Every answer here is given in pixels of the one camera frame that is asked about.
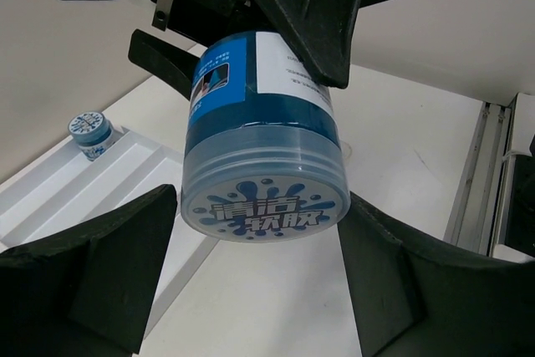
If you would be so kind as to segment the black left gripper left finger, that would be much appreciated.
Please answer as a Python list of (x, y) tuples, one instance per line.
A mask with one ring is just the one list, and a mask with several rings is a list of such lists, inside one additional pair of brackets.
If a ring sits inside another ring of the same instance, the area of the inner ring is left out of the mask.
[(121, 207), (1, 255), (4, 356), (140, 351), (174, 227), (164, 184)]

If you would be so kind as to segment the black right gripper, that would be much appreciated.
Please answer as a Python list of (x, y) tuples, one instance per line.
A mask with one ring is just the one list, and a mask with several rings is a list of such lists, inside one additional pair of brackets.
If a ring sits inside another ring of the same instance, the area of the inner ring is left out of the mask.
[[(271, 23), (316, 82), (344, 89), (349, 84), (350, 48), (359, 5), (366, 8), (386, 1), (172, 0), (163, 23), (204, 46), (232, 33), (270, 28)], [(136, 29), (130, 37), (128, 59), (191, 99), (199, 57)]]

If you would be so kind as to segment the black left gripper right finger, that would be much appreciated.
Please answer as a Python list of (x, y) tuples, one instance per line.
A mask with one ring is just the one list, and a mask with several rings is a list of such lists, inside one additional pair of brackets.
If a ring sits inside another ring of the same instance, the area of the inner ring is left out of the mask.
[(452, 246), (364, 200), (338, 231), (363, 355), (533, 355), (533, 263)]

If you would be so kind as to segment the blue slime jar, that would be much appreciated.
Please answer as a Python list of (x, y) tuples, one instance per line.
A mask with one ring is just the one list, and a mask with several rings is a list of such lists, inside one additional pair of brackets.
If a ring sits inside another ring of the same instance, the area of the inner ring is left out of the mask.
[(327, 87), (273, 32), (224, 38), (201, 56), (181, 181), (181, 217), (244, 243), (321, 232), (350, 207)]
[(115, 129), (98, 111), (75, 116), (68, 124), (74, 142), (89, 161), (103, 155), (115, 143)]

